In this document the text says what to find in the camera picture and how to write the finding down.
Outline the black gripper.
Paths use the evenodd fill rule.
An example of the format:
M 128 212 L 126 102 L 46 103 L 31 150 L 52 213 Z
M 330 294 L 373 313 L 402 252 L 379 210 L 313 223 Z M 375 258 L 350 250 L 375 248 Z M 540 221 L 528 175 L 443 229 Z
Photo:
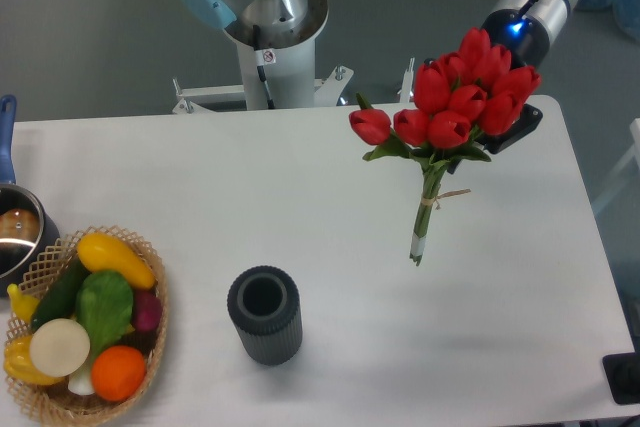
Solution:
M 514 109 L 489 107 L 476 118 L 453 109 L 446 113 L 461 116 L 463 122 L 469 124 L 467 142 L 449 151 L 449 174 L 453 174 L 463 160 L 490 162 L 491 155 L 499 154 L 532 133 L 543 118 L 542 112 L 528 103 L 519 103 Z

